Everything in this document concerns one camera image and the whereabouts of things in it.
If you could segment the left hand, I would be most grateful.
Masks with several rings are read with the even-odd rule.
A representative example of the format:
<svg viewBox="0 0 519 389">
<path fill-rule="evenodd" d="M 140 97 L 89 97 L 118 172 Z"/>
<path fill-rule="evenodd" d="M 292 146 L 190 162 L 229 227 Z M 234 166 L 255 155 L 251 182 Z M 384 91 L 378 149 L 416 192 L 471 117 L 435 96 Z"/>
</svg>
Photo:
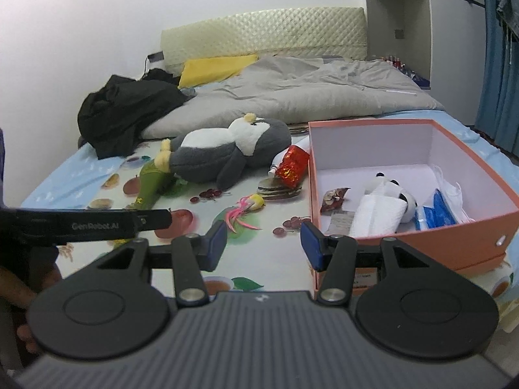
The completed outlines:
<svg viewBox="0 0 519 389">
<path fill-rule="evenodd" d="M 58 266 L 54 264 L 52 269 L 41 279 L 39 288 L 43 291 L 59 282 L 62 278 Z M 36 296 L 37 293 L 24 284 L 16 275 L 8 270 L 1 269 L 1 298 L 3 300 L 26 312 Z M 17 338 L 24 344 L 29 353 L 35 355 L 41 353 L 40 347 L 32 337 L 30 327 L 26 324 L 26 320 L 21 321 L 15 330 Z"/>
</svg>

